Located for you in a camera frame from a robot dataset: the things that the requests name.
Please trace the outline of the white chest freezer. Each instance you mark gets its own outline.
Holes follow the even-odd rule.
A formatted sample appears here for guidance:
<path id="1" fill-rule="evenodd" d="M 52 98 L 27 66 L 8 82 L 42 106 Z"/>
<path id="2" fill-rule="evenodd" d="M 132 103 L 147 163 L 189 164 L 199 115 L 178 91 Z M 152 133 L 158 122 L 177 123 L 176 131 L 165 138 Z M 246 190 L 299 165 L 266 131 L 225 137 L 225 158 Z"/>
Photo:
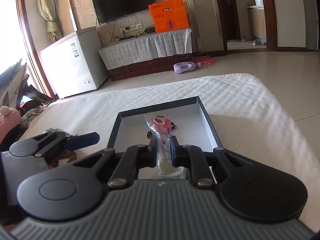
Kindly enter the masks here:
<path id="1" fill-rule="evenodd" d="M 75 31 L 40 52 L 41 64 L 59 98 L 98 89 L 107 79 L 107 68 L 95 27 Z"/>

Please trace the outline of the small round wrapped candy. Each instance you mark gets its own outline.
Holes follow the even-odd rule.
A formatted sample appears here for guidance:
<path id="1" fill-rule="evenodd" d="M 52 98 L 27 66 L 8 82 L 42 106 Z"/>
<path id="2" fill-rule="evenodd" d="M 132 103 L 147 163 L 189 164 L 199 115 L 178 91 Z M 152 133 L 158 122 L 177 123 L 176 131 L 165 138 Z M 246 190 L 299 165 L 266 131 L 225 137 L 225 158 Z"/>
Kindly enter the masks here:
<path id="1" fill-rule="evenodd" d="M 176 129 L 176 128 L 177 126 L 173 122 L 171 122 L 171 129 Z"/>

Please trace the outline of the floral dark blanket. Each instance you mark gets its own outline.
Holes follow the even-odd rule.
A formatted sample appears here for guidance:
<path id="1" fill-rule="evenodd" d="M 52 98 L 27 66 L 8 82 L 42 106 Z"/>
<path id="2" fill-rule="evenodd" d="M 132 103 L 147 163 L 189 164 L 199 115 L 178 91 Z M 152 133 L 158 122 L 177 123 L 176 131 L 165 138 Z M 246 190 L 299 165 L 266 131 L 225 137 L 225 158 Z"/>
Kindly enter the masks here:
<path id="1" fill-rule="evenodd" d="M 30 109 L 21 118 L 21 124 L 19 127 L 19 132 L 24 133 L 30 126 L 31 122 L 39 116 L 47 106 L 37 106 L 36 108 Z"/>

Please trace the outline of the clear candy packet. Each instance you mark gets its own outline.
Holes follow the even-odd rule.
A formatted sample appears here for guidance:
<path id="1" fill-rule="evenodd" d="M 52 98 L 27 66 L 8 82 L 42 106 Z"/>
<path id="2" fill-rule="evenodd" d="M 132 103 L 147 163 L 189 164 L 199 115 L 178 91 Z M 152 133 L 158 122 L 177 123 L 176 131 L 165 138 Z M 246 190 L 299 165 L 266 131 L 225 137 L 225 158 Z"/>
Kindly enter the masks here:
<path id="1" fill-rule="evenodd" d="M 187 171 L 183 167 L 173 167 L 170 154 L 170 138 L 172 136 L 171 120 L 164 116 L 144 115 L 149 127 L 149 137 L 155 135 L 158 139 L 157 166 L 152 174 L 155 180 L 185 179 Z"/>

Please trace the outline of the purple detergent bottle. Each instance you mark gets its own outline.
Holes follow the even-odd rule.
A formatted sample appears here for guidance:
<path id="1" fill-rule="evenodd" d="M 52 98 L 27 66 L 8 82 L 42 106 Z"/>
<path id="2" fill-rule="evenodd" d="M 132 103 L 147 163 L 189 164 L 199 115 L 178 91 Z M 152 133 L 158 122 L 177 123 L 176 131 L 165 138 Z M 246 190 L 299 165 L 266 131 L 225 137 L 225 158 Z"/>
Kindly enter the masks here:
<path id="1" fill-rule="evenodd" d="M 182 74 L 185 72 L 192 72 L 196 68 L 200 68 L 201 64 L 199 62 L 195 63 L 193 61 L 187 61 L 187 62 L 180 62 L 174 64 L 174 72 L 176 74 Z"/>

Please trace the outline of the TV cabinet with lace cloth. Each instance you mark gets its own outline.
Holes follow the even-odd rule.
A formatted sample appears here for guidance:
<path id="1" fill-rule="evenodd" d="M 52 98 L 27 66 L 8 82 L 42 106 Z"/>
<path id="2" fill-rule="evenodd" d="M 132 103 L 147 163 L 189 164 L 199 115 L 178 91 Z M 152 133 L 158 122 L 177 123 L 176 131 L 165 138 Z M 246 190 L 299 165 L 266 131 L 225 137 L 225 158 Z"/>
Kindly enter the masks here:
<path id="1" fill-rule="evenodd" d="M 113 42 L 99 54 L 113 81 L 167 72 L 174 64 L 192 59 L 191 29 Z"/>

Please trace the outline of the pink plush hat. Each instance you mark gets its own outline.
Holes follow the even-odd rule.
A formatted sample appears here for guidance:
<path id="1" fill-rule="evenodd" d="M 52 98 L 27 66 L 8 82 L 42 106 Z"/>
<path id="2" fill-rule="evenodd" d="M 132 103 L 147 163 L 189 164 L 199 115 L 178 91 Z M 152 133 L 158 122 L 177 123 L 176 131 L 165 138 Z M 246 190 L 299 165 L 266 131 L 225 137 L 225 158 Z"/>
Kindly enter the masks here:
<path id="1" fill-rule="evenodd" d="M 0 117 L 0 143 L 4 140 L 6 135 L 16 126 L 21 124 L 20 112 L 8 106 L 1 107 Z"/>

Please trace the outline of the beige tied curtain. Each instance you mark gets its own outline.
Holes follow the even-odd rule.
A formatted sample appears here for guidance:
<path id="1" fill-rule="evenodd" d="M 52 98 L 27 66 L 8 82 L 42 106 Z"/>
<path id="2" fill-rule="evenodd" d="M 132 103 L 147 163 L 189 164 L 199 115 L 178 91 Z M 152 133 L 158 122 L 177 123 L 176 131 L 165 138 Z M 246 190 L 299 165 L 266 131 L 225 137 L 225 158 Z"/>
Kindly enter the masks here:
<path id="1" fill-rule="evenodd" d="M 56 23 L 56 7 L 54 0 L 37 0 L 39 15 L 46 20 L 47 37 L 51 43 L 59 39 L 59 27 Z"/>

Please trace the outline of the red floor mat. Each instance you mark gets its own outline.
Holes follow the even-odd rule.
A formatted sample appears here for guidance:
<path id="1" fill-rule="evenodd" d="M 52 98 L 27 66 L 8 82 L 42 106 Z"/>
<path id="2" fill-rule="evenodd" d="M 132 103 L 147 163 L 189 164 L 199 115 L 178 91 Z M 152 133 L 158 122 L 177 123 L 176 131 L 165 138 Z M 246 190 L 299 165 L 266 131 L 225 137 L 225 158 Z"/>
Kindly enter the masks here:
<path id="1" fill-rule="evenodd" d="M 193 61 L 201 66 L 208 66 L 214 63 L 213 58 L 209 54 L 196 54 L 192 57 Z"/>

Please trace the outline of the orange gift box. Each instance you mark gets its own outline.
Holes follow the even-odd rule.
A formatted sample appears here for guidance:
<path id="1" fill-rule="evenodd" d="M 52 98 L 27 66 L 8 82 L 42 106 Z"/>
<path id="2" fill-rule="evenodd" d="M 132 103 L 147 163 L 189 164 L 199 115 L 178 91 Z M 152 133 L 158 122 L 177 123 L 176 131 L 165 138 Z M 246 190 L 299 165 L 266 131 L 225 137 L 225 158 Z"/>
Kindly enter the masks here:
<path id="1" fill-rule="evenodd" d="M 183 0 L 155 2 L 148 7 L 156 33 L 189 28 L 189 20 Z"/>

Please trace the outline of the brown pastry packet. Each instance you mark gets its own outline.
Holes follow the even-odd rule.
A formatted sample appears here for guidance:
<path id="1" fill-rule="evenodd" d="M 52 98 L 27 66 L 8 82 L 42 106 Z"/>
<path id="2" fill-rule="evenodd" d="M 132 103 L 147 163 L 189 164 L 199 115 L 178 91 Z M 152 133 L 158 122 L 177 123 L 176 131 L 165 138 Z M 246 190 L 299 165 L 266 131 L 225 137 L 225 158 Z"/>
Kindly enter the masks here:
<path id="1" fill-rule="evenodd" d="M 52 158 L 48 162 L 49 169 L 66 165 L 77 159 L 77 155 L 74 151 L 65 150 Z"/>

